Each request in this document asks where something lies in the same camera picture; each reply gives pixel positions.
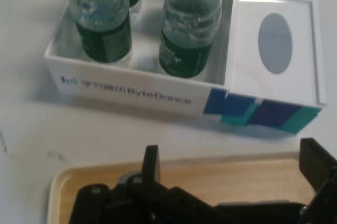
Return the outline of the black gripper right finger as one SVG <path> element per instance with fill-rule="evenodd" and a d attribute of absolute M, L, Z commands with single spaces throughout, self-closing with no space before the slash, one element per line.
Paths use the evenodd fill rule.
<path fill-rule="evenodd" d="M 336 159 L 314 138 L 302 138 L 299 168 L 315 191 L 299 223 L 336 223 Z"/>

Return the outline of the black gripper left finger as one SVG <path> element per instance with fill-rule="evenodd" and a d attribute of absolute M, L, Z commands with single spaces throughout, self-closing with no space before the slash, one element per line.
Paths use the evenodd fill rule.
<path fill-rule="evenodd" d="M 110 188 L 82 187 L 75 199 L 75 223 L 218 223 L 216 210 L 175 187 L 160 183 L 156 145 L 146 147 L 142 169 Z"/>

